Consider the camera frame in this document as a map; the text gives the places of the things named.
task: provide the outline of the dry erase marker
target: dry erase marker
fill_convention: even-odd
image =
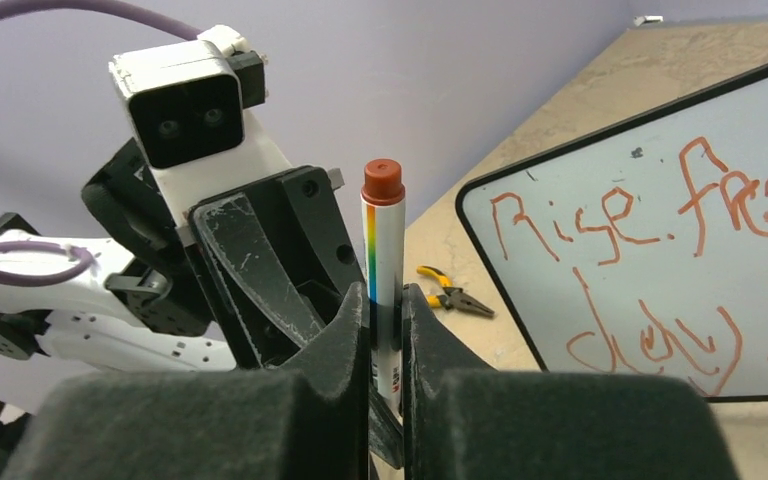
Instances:
[[[378,393],[397,411],[401,399],[402,272],[405,187],[402,167],[387,159],[366,164],[361,189],[366,281],[372,329],[372,375]]]

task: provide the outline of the yellow pliers handle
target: yellow pliers handle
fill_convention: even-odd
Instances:
[[[420,265],[416,267],[416,273],[426,277],[431,277],[436,280],[437,283],[443,287],[444,292],[447,292],[449,288],[454,286],[448,275],[434,267],[429,267],[428,265]],[[452,308],[452,305],[449,302],[448,292],[444,295],[426,295],[425,300],[428,302],[428,306],[431,308],[445,308],[447,310]]]

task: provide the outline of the whiteboard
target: whiteboard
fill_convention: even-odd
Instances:
[[[541,368],[768,399],[768,65],[468,183]]]

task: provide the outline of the beige table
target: beige table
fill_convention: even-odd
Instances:
[[[436,266],[499,312],[493,321],[459,313],[442,322],[499,369],[536,369],[525,341],[455,216],[455,194],[476,176],[626,119],[768,62],[768,23],[630,30],[520,126],[407,233],[406,282]],[[745,479],[768,480],[768,404],[716,406]],[[383,478],[400,478],[383,472]]]

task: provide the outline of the wall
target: wall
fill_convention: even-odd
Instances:
[[[767,17],[768,0],[629,0],[638,15],[663,15],[665,22]]]
[[[627,0],[137,3],[231,25],[269,56],[258,114],[294,164],[342,168],[355,245],[366,161],[403,163],[415,218],[631,22]],[[84,12],[0,24],[0,213],[20,211],[47,235],[102,235],[78,194],[128,136],[107,62],[173,40]],[[0,398],[33,410],[87,370],[0,357]]]

